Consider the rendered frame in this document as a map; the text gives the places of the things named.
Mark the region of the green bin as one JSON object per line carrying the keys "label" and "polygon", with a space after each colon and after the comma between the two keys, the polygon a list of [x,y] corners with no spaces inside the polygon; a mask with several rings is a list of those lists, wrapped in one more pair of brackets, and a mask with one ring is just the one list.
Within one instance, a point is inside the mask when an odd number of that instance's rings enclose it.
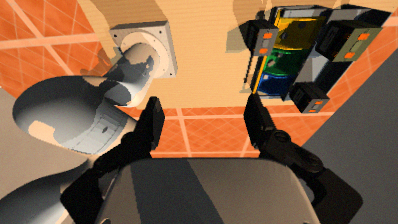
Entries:
{"label": "green bin", "polygon": [[[274,75],[296,75],[308,50],[309,49],[284,50],[284,49],[273,48],[271,55],[267,56],[266,58],[263,71]],[[285,54],[283,54],[283,56],[279,58],[277,57],[277,52]],[[289,53],[298,53],[298,54],[289,54]],[[275,64],[269,67],[266,64],[267,61],[269,62],[271,59],[275,61]]]}

